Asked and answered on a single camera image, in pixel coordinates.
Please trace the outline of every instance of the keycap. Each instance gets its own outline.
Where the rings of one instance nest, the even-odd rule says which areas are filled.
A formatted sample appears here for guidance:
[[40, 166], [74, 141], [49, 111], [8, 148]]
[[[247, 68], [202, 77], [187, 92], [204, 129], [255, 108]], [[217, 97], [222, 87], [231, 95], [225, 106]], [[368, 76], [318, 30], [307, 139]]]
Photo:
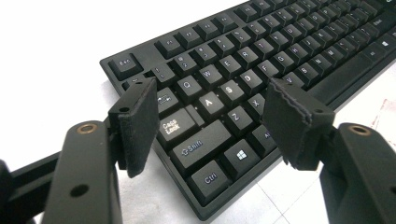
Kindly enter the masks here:
[[236, 25], [236, 23], [226, 13], [217, 15], [213, 20], [213, 23], [222, 33], [229, 32], [238, 27], [238, 25]]
[[274, 139], [263, 125], [248, 134], [247, 140], [261, 158], [264, 158], [276, 148]]
[[323, 104], [328, 105], [356, 80], [362, 77], [371, 68], [372, 64], [369, 58], [359, 53], [323, 78], [308, 93], [316, 97]]
[[241, 101], [245, 100], [246, 95], [233, 80], [230, 80], [219, 87], [219, 98], [229, 108], [233, 108]]
[[260, 116], [264, 112], [265, 99], [261, 94], [257, 93], [244, 103], [244, 107], [247, 113], [253, 118], [254, 121], [258, 122]]
[[169, 88], [157, 92], [157, 102], [160, 119], [168, 116], [180, 107], [180, 102]]
[[247, 96], [256, 94], [265, 86], [262, 80], [251, 69], [239, 76], [237, 82], [239, 84], [238, 86], [245, 92]]
[[143, 68], [132, 53], [117, 54], [113, 56], [108, 65], [119, 81], [143, 71]]
[[175, 90], [185, 105], [190, 104], [204, 92], [192, 76], [187, 76], [179, 80], [175, 85]]
[[187, 177], [232, 141], [233, 136], [216, 120], [173, 148], [169, 156], [180, 174]]
[[254, 152], [245, 139], [233, 145], [220, 156], [220, 161], [233, 181], [239, 179], [256, 163], [260, 157]]
[[165, 59], [175, 57], [179, 53], [183, 52], [183, 47], [173, 36], [161, 37], [156, 43], [155, 47], [160, 51]]
[[224, 123], [236, 137], [241, 137], [254, 126], [253, 119], [241, 106], [228, 112], [224, 116]]
[[197, 129], [198, 125], [182, 108], [160, 121], [160, 131], [157, 139], [164, 149], [169, 150], [176, 142], [183, 141]]
[[231, 184], [215, 161], [211, 161], [187, 179], [187, 184], [201, 206], [210, 203]]
[[207, 91], [213, 91], [219, 84], [225, 82], [225, 79], [213, 64], [199, 70], [196, 77]]
[[196, 106], [199, 114], [201, 114], [207, 122], [215, 120], [226, 109], [224, 104], [213, 91], [200, 97]]

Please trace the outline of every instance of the function key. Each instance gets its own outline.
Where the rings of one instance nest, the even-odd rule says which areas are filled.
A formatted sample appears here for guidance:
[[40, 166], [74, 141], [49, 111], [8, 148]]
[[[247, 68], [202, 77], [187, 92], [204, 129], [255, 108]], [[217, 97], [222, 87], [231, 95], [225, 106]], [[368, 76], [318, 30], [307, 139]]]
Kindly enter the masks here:
[[191, 49], [204, 42], [191, 27], [182, 28], [176, 34], [176, 39], [185, 49]]
[[215, 17], [213, 23], [222, 33], [229, 32], [238, 27], [238, 25], [227, 14], [221, 13]]
[[248, 4], [242, 5], [235, 11], [236, 15], [244, 22], [251, 22], [259, 18], [259, 13]]
[[183, 52], [184, 49], [177, 42], [173, 36], [161, 37], [156, 43], [155, 47], [160, 51], [165, 59], [175, 57], [179, 53]]
[[113, 59], [108, 65], [119, 81], [123, 81], [124, 79], [143, 71], [142, 66], [140, 66], [132, 53], [117, 54], [113, 56]]
[[195, 30], [206, 41], [220, 35], [220, 30], [211, 21], [205, 20], [195, 26]]

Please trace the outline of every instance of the key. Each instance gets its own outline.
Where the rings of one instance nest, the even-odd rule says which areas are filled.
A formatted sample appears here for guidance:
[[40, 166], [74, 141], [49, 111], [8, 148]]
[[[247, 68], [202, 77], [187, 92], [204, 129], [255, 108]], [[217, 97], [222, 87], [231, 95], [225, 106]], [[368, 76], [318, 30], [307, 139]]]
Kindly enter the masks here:
[[201, 206], [210, 203], [231, 183], [215, 161], [211, 161], [187, 179], [187, 184]]
[[157, 47], [165, 59], [175, 57], [184, 51], [183, 47], [181, 47], [173, 36], [161, 37], [160, 40], [155, 43], [155, 47]]
[[177, 32], [175, 38], [184, 47], [184, 49], [192, 49], [193, 47], [204, 42], [201, 37], [191, 28], [185, 27]]
[[181, 108], [174, 114], [161, 120], [157, 139], [165, 150], [169, 150], [175, 146], [176, 142], [183, 141], [186, 137], [197, 131], [197, 129], [198, 125], [187, 111]]
[[248, 116], [241, 106], [228, 112], [224, 117], [224, 123], [237, 138], [247, 133], [254, 126], [253, 119]]
[[264, 88], [262, 80], [251, 70], [247, 70], [237, 79], [239, 87], [246, 95], [251, 96]]
[[119, 81], [143, 71], [143, 68], [132, 53], [117, 54], [113, 56], [108, 65]]
[[239, 7], [235, 14], [239, 16], [244, 22], [251, 22], [259, 18], [259, 13], [251, 7], [249, 4], [242, 5]]
[[197, 101], [198, 112], [205, 121], [215, 120], [225, 111], [225, 106], [213, 91], [199, 98]]
[[170, 153], [170, 159], [183, 177], [196, 171], [233, 141], [233, 136], [216, 120], [194, 134]]
[[218, 85], [225, 82], [225, 79], [213, 64], [199, 70], [197, 79], [207, 91], [213, 91]]
[[276, 148], [274, 139], [263, 125], [248, 134], [247, 140], [253, 146], [256, 153], [262, 158]]
[[157, 92], [158, 113], [160, 119], [179, 108], [180, 102], [169, 88]]
[[181, 77], [189, 76], [199, 68], [198, 64], [188, 53], [180, 54], [171, 62], [171, 64]]
[[208, 20], [199, 22], [198, 25], [194, 27], [194, 29], [204, 41], [215, 38], [221, 34], [218, 27]]
[[243, 70], [242, 66], [231, 55], [219, 60], [217, 68], [227, 80], [234, 78]]
[[257, 164], [260, 161], [260, 157], [254, 152], [248, 142], [242, 139], [227, 149], [220, 156], [220, 161], [233, 181], [235, 181]]
[[155, 76], [157, 78], [158, 90], [168, 87], [178, 80], [178, 77], [166, 63], [160, 64], [151, 69], [150, 76]]
[[236, 51], [235, 45], [226, 36], [216, 38], [209, 44], [209, 46], [220, 56], [220, 58], [224, 58]]
[[236, 23], [226, 13], [221, 13], [215, 17], [213, 23], [224, 34], [238, 27]]
[[259, 57], [249, 47], [244, 47], [238, 50], [234, 56], [245, 70], [255, 66], [260, 60]]
[[206, 44], [195, 48], [194, 51], [191, 52], [191, 57], [198, 62], [201, 67], [210, 65], [219, 59], [215, 51]]
[[185, 105], [198, 98], [204, 90], [192, 76], [182, 78], [175, 85], [175, 90]]
[[323, 78], [308, 93], [323, 104], [328, 105], [362, 77], [372, 65], [373, 63], [369, 58], [359, 53]]
[[239, 102], [245, 100], [246, 95], [233, 80], [230, 80], [220, 86], [219, 98], [228, 107], [233, 108]]
[[259, 122], [262, 112], [264, 111], [265, 99], [261, 94], [257, 93], [244, 103], [247, 113], [254, 121]]

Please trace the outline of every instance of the brass screw hole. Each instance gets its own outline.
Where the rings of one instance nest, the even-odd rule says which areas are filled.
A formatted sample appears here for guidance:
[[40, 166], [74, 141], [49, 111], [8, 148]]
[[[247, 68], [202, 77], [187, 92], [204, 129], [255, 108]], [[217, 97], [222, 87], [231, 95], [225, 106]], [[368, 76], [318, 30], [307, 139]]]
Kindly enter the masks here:
[[77, 128], [77, 132], [80, 134], [93, 133], [97, 128], [98, 126], [96, 124], [84, 124]]
[[358, 135], [362, 135], [362, 136], [368, 136], [371, 134], [370, 130], [361, 127], [361, 126], [357, 126], [357, 125], [352, 125], [349, 126], [349, 130], [352, 131], [353, 133], [356, 133]]

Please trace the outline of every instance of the shift key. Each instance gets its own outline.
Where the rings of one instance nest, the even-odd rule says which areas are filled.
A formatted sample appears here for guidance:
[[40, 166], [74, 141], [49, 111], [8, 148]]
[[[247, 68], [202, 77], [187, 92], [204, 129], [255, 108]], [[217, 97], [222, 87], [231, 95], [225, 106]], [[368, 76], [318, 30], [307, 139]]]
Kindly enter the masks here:
[[232, 141], [233, 136], [216, 120], [175, 147], [169, 156], [180, 174], [187, 177], [211, 161], [214, 155]]

